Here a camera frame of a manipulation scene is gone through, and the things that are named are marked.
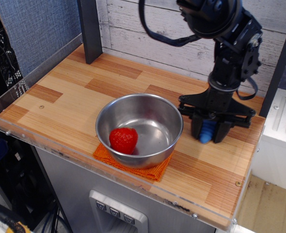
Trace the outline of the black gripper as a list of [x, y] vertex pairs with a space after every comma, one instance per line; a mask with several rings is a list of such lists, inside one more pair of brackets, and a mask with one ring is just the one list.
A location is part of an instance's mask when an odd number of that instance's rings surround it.
[[200, 94], [182, 95], [178, 110], [191, 118], [191, 135], [199, 139], [204, 120], [216, 122], [214, 143], [220, 143], [230, 129], [249, 128], [256, 111], [233, 99], [233, 92], [220, 91], [210, 86]]

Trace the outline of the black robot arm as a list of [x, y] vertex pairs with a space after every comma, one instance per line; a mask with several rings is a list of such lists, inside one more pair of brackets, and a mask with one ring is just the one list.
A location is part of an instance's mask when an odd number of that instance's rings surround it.
[[254, 109], [242, 104], [240, 84], [249, 81], [261, 66], [262, 27], [239, 0], [179, 0], [182, 16], [198, 38], [213, 39], [214, 68], [208, 89], [179, 97], [179, 111], [191, 119], [191, 134], [201, 143], [220, 143], [235, 126], [248, 128]]

